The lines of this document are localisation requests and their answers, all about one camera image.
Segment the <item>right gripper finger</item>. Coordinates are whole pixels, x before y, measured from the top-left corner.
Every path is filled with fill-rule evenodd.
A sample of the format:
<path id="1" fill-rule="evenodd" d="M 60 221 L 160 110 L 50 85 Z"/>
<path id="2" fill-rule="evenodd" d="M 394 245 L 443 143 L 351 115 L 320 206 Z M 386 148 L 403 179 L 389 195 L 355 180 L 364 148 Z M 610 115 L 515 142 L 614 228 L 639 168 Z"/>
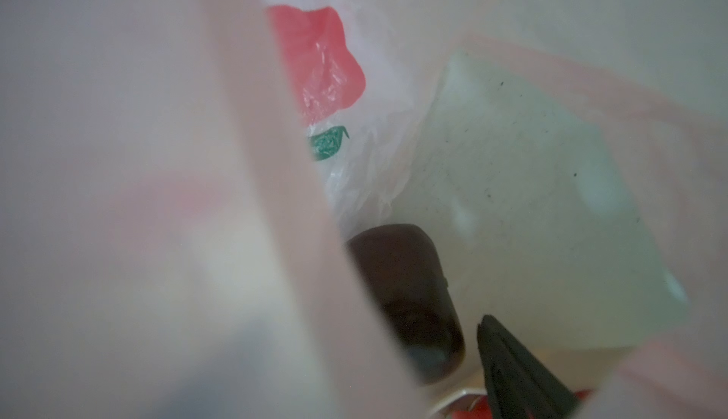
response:
<path id="1" fill-rule="evenodd" d="M 492 315 L 477 330 L 487 403 L 495 418 L 559 419 L 580 399 Z"/>

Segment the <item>dark brown toy plum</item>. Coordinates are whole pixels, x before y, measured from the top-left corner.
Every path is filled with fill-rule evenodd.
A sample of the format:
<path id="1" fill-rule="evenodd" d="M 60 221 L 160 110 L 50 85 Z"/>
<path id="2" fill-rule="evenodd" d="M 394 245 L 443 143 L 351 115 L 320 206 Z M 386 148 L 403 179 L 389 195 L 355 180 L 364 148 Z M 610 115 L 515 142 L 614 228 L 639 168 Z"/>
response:
<path id="1" fill-rule="evenodd" d="M 419 382 L 451 375 L 466 343 L 430 237 L 417 225 L 384 225 L 354 236 L 347 248 Z"/>

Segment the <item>pink plastic bag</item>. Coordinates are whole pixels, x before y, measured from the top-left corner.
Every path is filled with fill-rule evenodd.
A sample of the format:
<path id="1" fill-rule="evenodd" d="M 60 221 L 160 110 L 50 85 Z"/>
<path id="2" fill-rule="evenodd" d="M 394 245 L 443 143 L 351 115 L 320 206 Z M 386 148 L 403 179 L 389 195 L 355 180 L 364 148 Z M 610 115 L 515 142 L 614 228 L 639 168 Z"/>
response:
<path id="1" fill-rule="evenodd" d="M 726 417 L 727 0 L 1 0 L 3 417 L 427 417 L 391 216 L 578 417 Z"/>

